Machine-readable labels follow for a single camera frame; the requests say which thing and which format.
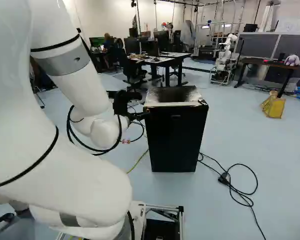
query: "black table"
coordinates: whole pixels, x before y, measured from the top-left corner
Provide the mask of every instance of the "black table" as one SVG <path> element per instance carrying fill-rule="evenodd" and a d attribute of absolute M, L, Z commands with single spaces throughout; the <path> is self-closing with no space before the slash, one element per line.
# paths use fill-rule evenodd
<path fill-rule="evenodd" d="M 156 78 L 157 67 L 165 68 L 165 86 L 170 87 L 170 67 L 178 64 L 178 60 L 170 57 L 158 57 L 159 61 L 154 61 L 152 58 L 139 59 L 130 58 L 131 61 L 141 62 L 143 65 L 150 65 L 152 78 Z"/>
<path fill-rule="evenodd" d="M 238 82 L 234 86 L 234 88 L 240 87 L 242 84 L 245 83 L 245 81 L 243 81 L 242 78 L 244 76 L 246 66 L 249 64 L 265 65 L 265 66 L 270 66 L 270 67 L 289 69 L 288 75 L 287 75 L 285 81 L 283 82 L 282 88 L 281 88 L 280 92 L 278 93 L 277 98 L 281 98 L 281 96 L 284 94 L 285 88 L 289 82 L 289 79 L 291 78 L 292 74 L 294 73 L 294 70 L 298 69 L 298 66 L 287 66 L 282 63 L 272 62 L 270 60 L 264 61 L 264 59 L 262 59 L 262 58 L 245 57 L 245 58 L 241 59 L 241 62 L 243 63 L 243 66 L 242 66 L 242 69 L 240 72 Z"/>
<path fill-rule="evenodd" d="M 178 86 L 183 86 L 185 84 L 187 84 L 188 82 L 182 82 L 182 63 L 184 61 L 185 58 L 188 58 L 191 56 L 191 53 L 187 53 L 187 52 L 166 52 L 166 53 L 160 53 L 159 54 L 160 57 L 165 57 L 165 58 L 172 58 L 177 60 L 177 64 L 178 64 Z"/>

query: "box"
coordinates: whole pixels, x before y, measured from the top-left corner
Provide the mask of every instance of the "box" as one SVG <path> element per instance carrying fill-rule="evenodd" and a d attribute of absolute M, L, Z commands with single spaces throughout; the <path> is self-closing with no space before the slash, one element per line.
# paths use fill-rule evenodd
<path fill-rule="evenodd" d="M 156 87 L 143 111 L 153 172 L 195 172 L 209 106 L 195 86 Z"/>

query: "office chair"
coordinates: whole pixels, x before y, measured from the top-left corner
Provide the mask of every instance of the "office chair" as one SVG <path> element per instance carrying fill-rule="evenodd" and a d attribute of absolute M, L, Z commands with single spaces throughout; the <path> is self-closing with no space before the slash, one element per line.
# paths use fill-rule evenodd
<path fill-rule="evenodd" d="M 170 72 L 170 76 L 172 75 L 176 75 L 178 76 L 178 72 L 177 72 L 177 69 L 179 68 L 179 65 L 172 65 L 171 68 L 173 69 L 173 72 Z"/>
<path fill-rule="evenodd" d="M 141 85 L 147 82 L 143 80 L 147 71 L 141 68 L 141 64 L 131 62 L 123 48 L 118 48 L 117 51 L 120 67 L 123 68 L 123 74 L 127 77 L 127 80 L 123 80 L 123 82 L 130 85 L 127 87 L 127 91 L 134 90 L 136 92 L 136 89 L 140 89 Z"/>

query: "computer monitor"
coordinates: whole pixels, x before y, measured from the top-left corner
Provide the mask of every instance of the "computer monitor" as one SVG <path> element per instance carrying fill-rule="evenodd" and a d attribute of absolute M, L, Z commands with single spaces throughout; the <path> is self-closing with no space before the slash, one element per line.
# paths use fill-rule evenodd
<path fill-rule="evenodd" d="M 105 42 L 105 38 L 103 36 L 100 37 L 89 37 L 91 47 L 99 47 Z"/>
<path fill-rule="evenodd" d="M 159 50 L 169 51 L 169 32 L 168 31 L 155 31 L 153 32 L 154 38 L 158 39 Z"/>
<path fill-rule="evenodd" d="M 151 37 L 151 31 L 142 31 L 141 36 L 150 38 Z"/>
<path fill-rule="evenodd" d="M 140 47 L 136 37 L 127 37 L 124 39 L 124 48 L 126 54 L 139 54 Z"/>
<path fill-rule="evenodd" d="M 146 52 L 149 56 L 159 56 L 158 42 L 155 40 L 141 42 L 141 50 L 142 52 Z"/>

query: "wire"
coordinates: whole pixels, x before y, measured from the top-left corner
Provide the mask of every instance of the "wire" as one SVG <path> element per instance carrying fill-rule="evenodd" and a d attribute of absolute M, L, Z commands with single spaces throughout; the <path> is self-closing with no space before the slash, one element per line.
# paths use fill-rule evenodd
<path fill-rule="evenodd" d="M 134 220 L 132 219 L 130 211 L 127 212 L 129 223 L 130 223 L 130 230 L 131 230 L 131 240 L 135 240 L 135 226 Z"/>
<path fill-rule="evenodd" d="M 137 137 L 136 139 L 130 141 L 130 143 L 133 143 L 133 142 L 139 140 L 140 138 L 142 138 L 142 136 L 145 134 L 145 127 L 141 122 L 139 123 L 139 122 L 132 121 L 131 123 L 140 125 L 142 127 L 142 134 L 139 137 Z"/>
<path fill-rule="evenodd" d="M 135 114 L 137 113 L 136 109 L 134 108 L 134 106 L 136 106 L 136 105 L 131 106 L 128 104 L 128 109 L 133 109 Z"/>
<path fill-rule="evenodd" d="M 147 154 L 147 152 L 149 152 L 149 148 L 141 155 L 141 157 L 139 157 L 139 159 L 136 161 L 136 163 L 133 165 L 133 167 L 130 168 L 130 170 L 127 171 L 126 174 L 131 173 L 132 170 L 135 169 L 135 167 L 138 165 L 138 163 L 140 162 L 140 160 Z"/>
<path fill-rule="evenodd" d="M 69 138 L 69 140 L 70 140 L 71 143 L 74 144 L 74 142 L 73 142 L 73 140 L 72 140 L 70 134 L 72 134 L 72 136 L 75 138 L 75 140 L 76 140 L 81 146 L 83 146 L 84 148 L 89 149 L 89 150 L 94 151 L 94 152 L 100 152 L 100 153 L 92 153 L 91 155 L 94 155 L 94 156 L 100 156 L 100 155 L 106 154 L 106 153 L 110 152 L 111 150 L 113 150 L 114 148 L 116 148 L 116 147 L 119 145 L 119 143 L 120 143 L 120 141 L 121 141 L 121 137 L 122 137 L 122 124 L 121 124 L 121 119 L 120 119 L 120 116 L 119 116 L 119 115 L 117 115 L 117 117 L 118 117 L 118 122 L 119 122 L 119 136 L 118 136 L 116 142 L 115 142 L 114 145 L 113 145 L 112 147 L 110 147 L 109 149 L 99 150 L 99 149 L 95 149 L 95 148 L 93 148 L 93 147 L 90 147 L 90 146 L 86 145 L 84 142 L 82 142 L 82 141 L 77 137 L 77 135 L 76 135 L 75 132 L 73 131 L 73 129 L 72 129 L 72 127 L 71 127 L 71 124 L 70 124 L 70 121 L 71 121 L 70 115 L 71 115 L 71 112 L 72 112 L 72 110 L 74 109 L 74 107 L 75 107 L 74 105 L 72 105 L 72 106 L 70 107 L 69 112 L 68 112 L 68 116 L 67 116 L 67 121 L 66 121 L 66 134 L 67 134 L 67 136 L 68 136 L 68 138 Z"/>
<path fill-rule="evenodd" d="M 215 173 L 217 173 L 217 174 L 220 176 L 220 177 L 218 178 L 218 181 L 219 181 L 220 183 L 222 183 L 222 184 L 224 184 L 224 185 L 226 185 L 226 186 L 229 187 L 229 193 L 230 193 L 231 198 L 232 198 L 236 203 L 238 203 L 238 204 L 240 204 L 240 205 L 242 205 L 242 206 L 245 206 L 245 207 L 248 207 L 248 208 L 251 209 L 252 214 L 253 214 L 253 217 L 254 217 L 254 220 L 255 220 L 255 223 L 256 223 L 256 225 L 257 225 L 257 227 L 258 227 L 260 233 L 262 234 L 263 239 L 264 239 L 264 240 L 267 240 L 267 239 L 266 239 L 266 236 L 264 235 L 264 233 L 263 233 L 263 231 L 262 231 L 262 229 L 261 229 L 261 227 L 260 227 L 260 225 L 259 225 L 259 223 L 258 223 L 256 214 L 255 214 L 255 211 L 254 211 L 254 209 L 253 209 L 254 202 L 253 202 L 253 200 L 252 200 L 250 197 L 248 197 L 248 196 L 252 196 L 252 195 L 257 191 L 258 186 L 259 186 L 258 178 L 257 178 L 257 175 L 255 174 L 255 172 L 254 172 L 250 167 L 248 167 L 247 165 L 244 165 L 244 164 L 242 164 L 242 163 L 236 163 L 236 164 L 233 164 L 233 165 L 230 166 L 227 170 L 225 170 L 225 169 L 222 167 L 222 165 L 221 165 L 217 160 L 215 160 L 214 158 L 212 158 L 212 157 L 210 157 L 210 156 L 208 156 L 208 155 L 205 155 L 205 154 L 203 154 L 203 153 L 201 153 L 201 152 L 200 152 L 199 154 L 202 156 L 202 159 L 198 159 L 198 162 L 201 163 L 201 164 L 203 164 L 203 165 L 205 165 L 206 167 L 208 167 L 209 169 L 211 169 L 212 171 L 214 171 Z M 213 167 L 211 167 L 211 166 L 205 164 L 204 162 L 202 162 L 204 157 L 209 158 L 209 159 L 215 161 L 215 162 L 219 165 L 219 167 L 224 171 L 224 173 L 221 174 L 220 172 L 218 172 L 217 170 L 215 170 Z M 255 178 L 255 182 L 256 182 L 255 188 L 254 188 L 254 190 L 253 190 L 252 192 L 243 192 L 243 191 L 241 191 L 241 190 L 235 188 L 235 187 L 231 184 L 231 175 L 230 175 L 229 171 L 230 171 L 233 167 L 235 167 L 235 166 L 243 166 L 243 167 L 249 169 L 250 172 L 252 172 L 252 174 L 253 174 L 253 176 L 254 176 L 254 178 Z M 239 202 L 237 199 L 235 199 L 234 196 L 233 196 L 233 192 L 235 192 L 236 194 L 238 194 L 238 195 L 246 202 L 246 204 L 244 204 L 244 203 L 242 203 L 242 202 Z"/>

